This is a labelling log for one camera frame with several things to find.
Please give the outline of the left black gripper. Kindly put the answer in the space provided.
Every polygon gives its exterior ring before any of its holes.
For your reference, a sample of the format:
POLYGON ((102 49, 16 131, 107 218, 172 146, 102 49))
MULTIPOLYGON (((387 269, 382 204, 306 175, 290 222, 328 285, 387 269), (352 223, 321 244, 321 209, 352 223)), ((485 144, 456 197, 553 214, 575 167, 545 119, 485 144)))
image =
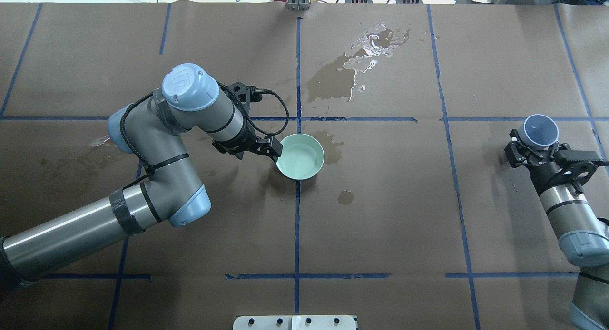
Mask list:
POLYGON ((250 103, 259 102, 261 92, 240 82, 226 86, 217 82, 212 103, 212 144, 220 153, 242 159, 245 152, 267 156, 278 162, 283 144, 274 136, 260 137, 249 115, 250 103))

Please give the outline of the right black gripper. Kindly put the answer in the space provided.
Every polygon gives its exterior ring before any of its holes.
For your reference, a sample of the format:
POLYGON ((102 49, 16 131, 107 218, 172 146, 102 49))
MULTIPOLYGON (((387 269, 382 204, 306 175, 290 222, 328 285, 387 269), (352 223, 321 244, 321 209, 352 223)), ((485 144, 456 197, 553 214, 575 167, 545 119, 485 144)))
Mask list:
POLYGON ((545 149, 535 149, 521 140, 516 129, 510 132, 511 141, 504 151, 509 165, 524 166, 538 194, 559 185, 567 185, 574 193, 582 194, 596 170, 609 162, 594 151, 572 150, 566 142, 556 141, 545 149))

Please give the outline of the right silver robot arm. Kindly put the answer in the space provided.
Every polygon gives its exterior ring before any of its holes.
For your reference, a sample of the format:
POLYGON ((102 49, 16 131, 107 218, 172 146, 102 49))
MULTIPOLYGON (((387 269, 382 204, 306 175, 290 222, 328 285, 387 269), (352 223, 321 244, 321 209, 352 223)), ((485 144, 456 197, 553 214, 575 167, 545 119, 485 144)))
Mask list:
POLYGON ((574 150, 566 142, 536 148, 516 129, 510 137, 504 149, 509 165, 527 169, 559 248, 580 269, 570 302, 570 322, 580 330, 606 330, 608 220, 596 216, 583 187, 608 162, 598 152, 574 150))

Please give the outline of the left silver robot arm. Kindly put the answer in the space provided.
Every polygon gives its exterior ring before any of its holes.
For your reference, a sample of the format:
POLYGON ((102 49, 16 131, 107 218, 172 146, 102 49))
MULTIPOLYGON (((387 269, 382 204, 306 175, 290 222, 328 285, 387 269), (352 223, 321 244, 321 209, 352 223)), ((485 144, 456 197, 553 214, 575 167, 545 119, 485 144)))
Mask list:
POLYGON ((96 202, 1 239, 1 291, 19 290, 163 221, 185 226, 211 209, 181 135, 199 128, 220 153, 278 161, 276 132, 255 126, 250 104, 276 92, 216 81, 199 65, 171 69, 159 88, 108 119, 109 138, 143 165, 143 175, 96 202))

